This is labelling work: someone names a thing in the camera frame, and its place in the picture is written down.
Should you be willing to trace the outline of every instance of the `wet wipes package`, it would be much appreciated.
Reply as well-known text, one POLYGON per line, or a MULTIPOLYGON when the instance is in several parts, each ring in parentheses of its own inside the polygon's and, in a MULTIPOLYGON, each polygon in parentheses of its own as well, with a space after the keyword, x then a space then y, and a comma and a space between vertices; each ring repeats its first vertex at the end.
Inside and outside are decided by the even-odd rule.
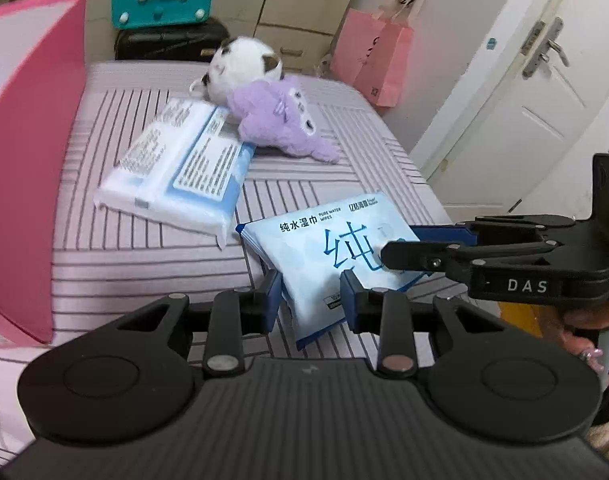
POLYGON ((386 195, 378 192, 287 213, 236 229, 283 274, 298 349, 344 320, 340 275, 352 269, 366 288, 407 290, 421 272, 389 270, 378 257, 392 240, 418 238, 386 195))
POLYGON ((254 152, 228 117, 205 101, 170 99, 102 182, 96 205, 213 234, 224 247, 254 152))

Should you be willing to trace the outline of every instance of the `hand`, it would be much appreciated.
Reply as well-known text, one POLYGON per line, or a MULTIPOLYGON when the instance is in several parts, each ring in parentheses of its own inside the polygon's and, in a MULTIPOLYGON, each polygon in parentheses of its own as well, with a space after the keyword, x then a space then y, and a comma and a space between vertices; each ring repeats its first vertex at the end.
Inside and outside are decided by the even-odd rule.
POLYGON ((590 356, 588 364, 597 372, 605 369, 598 363, 602 350, 597 349, 589 339, 578 337, 565 330, 565 325, 587 330, 602 330, 609 327, 609 299, 600 306, 592 309, 570 310, 562 317, 556 307, 542 306, 538 312, 538 323, 543 337, 562 346, 572 355, 587 352, 590 356))

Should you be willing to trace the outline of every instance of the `pink storage box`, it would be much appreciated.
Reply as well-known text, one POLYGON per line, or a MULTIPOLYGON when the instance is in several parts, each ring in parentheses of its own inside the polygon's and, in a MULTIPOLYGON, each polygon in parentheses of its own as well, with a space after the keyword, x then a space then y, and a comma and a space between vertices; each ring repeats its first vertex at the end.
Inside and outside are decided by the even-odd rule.
POLYGON ((0 6, 0 346, 52 338, 53 233, 86 81, 85 1, 0 6))

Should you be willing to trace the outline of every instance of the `plush toy ear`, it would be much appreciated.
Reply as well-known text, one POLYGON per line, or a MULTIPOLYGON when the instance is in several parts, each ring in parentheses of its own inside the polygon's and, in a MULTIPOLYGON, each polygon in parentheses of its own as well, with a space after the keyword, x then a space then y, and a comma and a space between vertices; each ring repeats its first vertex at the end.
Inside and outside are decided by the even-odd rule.
POLYGON ((222 43, 220 44, 220 48, 222 48, 223 55, 229 54, 231 52, 229 45, 232 44, 237 39, 238 38, 227 38, 226 40, 222 40, 222 43))
POLYGON ((280 58, 275 54, 265 54, 264 56, 262 56, 262 60, 265 64, 265 73, 274 70, 275 67, 277 67, 280 63, 280 58))

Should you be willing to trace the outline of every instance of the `bed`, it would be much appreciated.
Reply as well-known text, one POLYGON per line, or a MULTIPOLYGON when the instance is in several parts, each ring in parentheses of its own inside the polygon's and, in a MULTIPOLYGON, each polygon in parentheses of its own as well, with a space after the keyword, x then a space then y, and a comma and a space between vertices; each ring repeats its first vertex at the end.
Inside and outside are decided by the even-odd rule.
MULTIPOLYGON (((20 409, 16 383, 25 365, 53 346, 116 319, 170 292, 191 301, 211 300, 227 288, 258 283, 257 256, 239 238, 220 250, 213 236, 96 209, 92 196, 104 175, 166 100, 187 96, 206 65, 172 62, 105 62, 88 67, 88 80, 73 124, 60 182, 53 241, 54 339, 40 348, 0 349, 0 465, 32 439, 20 409)), ((449 223, 431 188, 382 119, 357 91, 337 82, 303 78, 303 89, 323 135, 342 152, 337 165, 257 150, 236 208, 248 222, 346 196, 382 190, 409 224, 449 223)), ((425 278, 409 295, 463 296, 465 288, 440 275, 425 278)), ((497 314, 497 306, 474 302, 497 314)), ((200 365, 203 333, 194 334, 189 355, 200 365)), ((346 326, 296 350, 291 316, 282 306, 274 331, 247 336, 248 358, 374 359, 377 338, 346 326)))

